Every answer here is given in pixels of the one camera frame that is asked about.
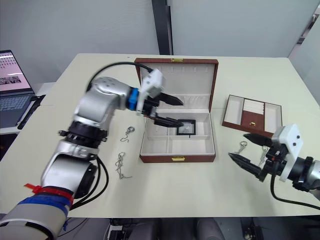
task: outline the laptop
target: laptop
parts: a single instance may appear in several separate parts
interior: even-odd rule
[[[16,126],[34,94],[12,51],[0,51],[0,128]]]

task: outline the gray wall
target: gray wall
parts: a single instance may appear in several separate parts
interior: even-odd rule
[[[291,62],[320,105],[320,18],[316,20]]]
[[[0,0],[0,49],[34,88],[78,53],[159,54],[151,0]]]
[[[172,0],[177,55],[288,57],[319,0]]]

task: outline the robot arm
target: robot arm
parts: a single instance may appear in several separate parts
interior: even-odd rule
[[[303,141],[296,124],[280,127],[271,139],[255,133],[245,134],[244,137],[254,144],[269,147],[266,153],[267,159],[261,169],[250,163],[249,159],[239,154],[229,153],[236,164],[253,174],[261,182],[265,180],[267,174],[271,174],[270,189],[275,199],[320,210],[319,206],[282,199],[274,193],[274,181],[278,175],[281,181],[291,180],[295,189],[309,192],[320,201],[320,161],[314,160],[310,156],[306,159],[298,157]]]
[[[159,117],[156,113],[160,101],[171,105],[183,103],[162,93],[162,73],[157,69],[149,70],[149,75],[142,80],[140,92],[111,77],[90,81],[68,131],[59,131],[64,139],[59,141],[43,171],[41,185],[33,189],[35,195],[19,202],[0,220],[1,239],[54,240],[58,237],[74,199],[85,197],[92,186],[97,171],[92,161],[100,161],[98,147],[107,140],[115,110],[137,111],[153,119],[154,124],[165,127],[183,125],[176,119]]]

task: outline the gold latch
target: gold latch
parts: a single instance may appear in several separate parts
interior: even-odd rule
[[[184,157],[184,156],[173,156],[172,158],[171,158],[171,160],[172,161],[174,161],[174,162],[182,162],[182,161],[184,161],[186,158]]]
[[[182,63],[183,61],[183,58],[171,58],[171,62],[173,63]]]

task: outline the laptop screen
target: laptop screen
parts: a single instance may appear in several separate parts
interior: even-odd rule
[[[32,91],[24,73],[10,50],[0,51],[0,93]]]

